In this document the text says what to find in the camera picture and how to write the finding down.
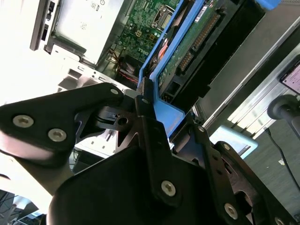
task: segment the metal bolt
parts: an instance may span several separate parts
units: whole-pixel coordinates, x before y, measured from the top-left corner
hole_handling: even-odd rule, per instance
[[[228,151],[230,150],[230,147],[228,146],[228,144],[223,144],[223,146],[226,150],[228,150]]]
[[[277,225],[285,225],[284,222],[282,222],[282,220],[280,218],[278,218],[278,217],[275,217],[275,223]]]
[[[67,134],[62,129],[54,128],[48,132],[48,137],[54,142],[62,142],[67,138]]]
[[[29,128],[33,125],[34,120],[27,115],[18,115],[13,118],[13,123],[20,128]]]
[[[237,219],[238,218],[238,213],[237,211],[235,210],[235,208],[229,204],[229,203],[226,203],[224,205],[224,208],[225,208],[225,211],[227,212],[227,214],[232,218],[232,219]]]
[[[176,188],[175,186],[168,180],[164,180],[161,183],[161,189],[163,190],[163,192],[170,196],[173,197],[176,194]]]
[[[198,127],[198,129],[201,131],[201,132],[204,132],[204,128],[203,127]]]
[[[115,89],[111,89],[111,93],[117,95],[117,94],[118,94],[118,91],[115,90]]]
[[[142,101],[143,101],[144,103],[146,103],[146,104],[149,104],[149,102],[148,102],[146,99],[144,99],[144,98],[142,98]]]

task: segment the motherboard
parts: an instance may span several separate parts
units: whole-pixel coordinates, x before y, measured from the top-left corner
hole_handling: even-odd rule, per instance
[[[115,51],[144,63],[180,0],[137,0]]]
[[[209,0],[202,7],[191,28],[159,75],[159,88],[169,76],[174,75],[176,70],[179,70],[179,75],[180,73],[184,75],[183,72],[221,17],[216,11],[220,2],[219,0]]]

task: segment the cable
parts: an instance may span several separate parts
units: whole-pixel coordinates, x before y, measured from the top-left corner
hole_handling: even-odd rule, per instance
[[[3,201],[0,202],[0,204],[3,203],[3,202],[5,202],[5,201],[7,201],[7,200],[9,200],[9,199],[16,198],[17,196],[18,195],[15,195],[14,197],[10,197],[10,198],[4,199]]]
[[[290,167],[289,167],[289,165],[288,165],[288,163],[287,163],[287,161],[286,161],[286,158],[285,158],[285,155],[284,155],[282,149],[280,148],[280,146],[279,146],[279,145],[275,142],[275,140],[273,139],[270,129],[269,129],[269,128],[265,129],[265,132],[268,134],[270,140],[271,140],[272,143],[275,145],[275,147],[278,148],[278,150],[279,150],[279,152],[280,152],[280,154],[281,154],[282,160],[284,161],[284,163],[285,163],[285,165],[286,165],[286,168],[287,168],[287,170],[288,170],[288,172],[289,172],[289,174],[290,174],[290,176],[291,176],[291,178],[292,178],[294,184],[296,185],[297,189],[300,191],[300,186],[299,186],[299,184],[297,183],[297,181],[296,181],[296,179],[295,179],[295,177],[294,177],[294,175],[293,175],[293,173],[292,173],[292,171],[291,171],[291,169],[290,169]]]
[[[130,80],[130,81],[132,81],[132,82],[134,82],[134,83],[137,83],[136,80],[131,79],[130,77],[128,77],[128,76],[126,76],[125,74],[123,74],[122,72],[119,72],[119,74],[120,74],[121,76],[125,77],[126,79],[128,79],[128,80]]]

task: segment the label sticker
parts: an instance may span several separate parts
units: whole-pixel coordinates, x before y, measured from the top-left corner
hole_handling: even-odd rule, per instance
[[[200,13],[198,14],[197,18],[195,19],[195,22],[199,22],[199,20],[201,19],[201,17],[203,16],[203,14],[205,13],[205,11],[207,10],[208,6],[203,6],[203,8],[201,9]]]
[[[284,84],[300,93],[300,65],[298,65],[284,80]]]

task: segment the gray carpet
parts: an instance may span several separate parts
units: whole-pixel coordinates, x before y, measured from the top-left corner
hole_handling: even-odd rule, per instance
[[[300,184],[300,140],[283,120],[276,121],[270,131]],[[281,159],[278,149],[266,133],[261,134],[256,141],[259,146],[246,157],[246,163],[292,216],[300,213],[300,192],[286,167],[278,162]]]

